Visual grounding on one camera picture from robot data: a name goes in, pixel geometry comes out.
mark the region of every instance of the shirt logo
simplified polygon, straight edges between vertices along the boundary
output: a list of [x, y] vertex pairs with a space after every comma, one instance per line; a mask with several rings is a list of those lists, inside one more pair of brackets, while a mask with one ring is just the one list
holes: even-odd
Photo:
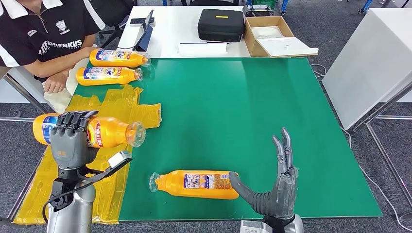
[[41, 45], [41, 49], [39, 50], [40, 55], [44, 55], [47, 53], [47, 51], [52, 48], [65, 48], [65, 49], [78, 49], [82, 46], [83, 42], [82, 40], [75, 40], [69, 43], [65, 44], [56, 44], [50, 41], [44, 41], [43, 44]]
[[27, 33], [27, 35], [31, 37], [31, 36], [34, 35], [36, 32], [37, 32], [36, 30], [30, 30], [30, 31]]
[[70, 32], [70, 29], [67, 29], [67, 26], [66, 26], [66, 23], [64, 22], [64, 20], [58, 21], [58, 22], [56, 23], [56, 27], [57, 27], [60, 31], [62, 31], [62, 32], [60, 33], [61, 35]]

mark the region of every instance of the yellow plastic bag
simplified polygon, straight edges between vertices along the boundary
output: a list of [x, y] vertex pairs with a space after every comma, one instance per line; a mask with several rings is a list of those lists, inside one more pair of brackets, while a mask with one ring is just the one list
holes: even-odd
[[[99, 110], [97, 116], [116, 117], [128, 123], [140, 121], [146, 129], [159, 127], [161, 106], [160, 104], [139, 105], [139, 95], [142, 91], [143, 89], [133, 89], [130, 85], [125, 85], [123, 89], [109, 89], [103, 103], [100, 103], [96, 96], [86, 98], [75, 95], [66, 111]], [[123, 144], [115, 148], [101, 148], [97, 152], [96, 159], [87, 166], [91, 169], [105, 170], [109, 167], [107, 160], [120, 150], [131, 152], [132, 147]], [[94, 184], [96, 199], [93, 204], [93, 222], [118, 223], [128, 171], [129, 165], [126, 165], [112, 176]], [[55, 178], [57, 178], [57, 164], [50, 147], [47, 147], [14, 223], [27, 225], [45, 223], [41, 211], [50, 197]]]

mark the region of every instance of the black polo shirt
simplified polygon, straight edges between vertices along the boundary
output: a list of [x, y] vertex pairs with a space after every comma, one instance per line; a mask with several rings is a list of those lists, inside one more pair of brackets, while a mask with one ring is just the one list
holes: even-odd
[[0, 66], [24, 66], [76, 52], [85, 36], [105, 27], [89, 0], [43, 0], [38, 15], [16, 0], [1, 3]]

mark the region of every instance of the chair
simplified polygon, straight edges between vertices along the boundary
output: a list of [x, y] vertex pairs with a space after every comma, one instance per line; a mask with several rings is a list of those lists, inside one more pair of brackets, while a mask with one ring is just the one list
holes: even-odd
[[103, 22], [109, 27], [114, 27], [114, 29], [99, 32], [100, 39], [103, 39], [104, 34], [110, 35], [102, 45], [104, 49], [114, 39], [121, 37], [126, 23], [119, 24], [130, 14], [133, 6], [137, 5], [137, 0], [92, 0], [91, 4]]
[[[181, 0], [183, 6], [187, 6], [186, 0]], [[239, 6], [239, 0], [232, 2], [223, 0], [190, 0], [190, 6]]]

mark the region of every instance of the black carrying case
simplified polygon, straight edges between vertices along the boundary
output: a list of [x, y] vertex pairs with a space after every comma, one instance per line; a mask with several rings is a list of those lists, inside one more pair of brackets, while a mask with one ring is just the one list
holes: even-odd
[[202, 40], [239, 42], [244, 32], [243, 12], [204, 9], [197, 30]]

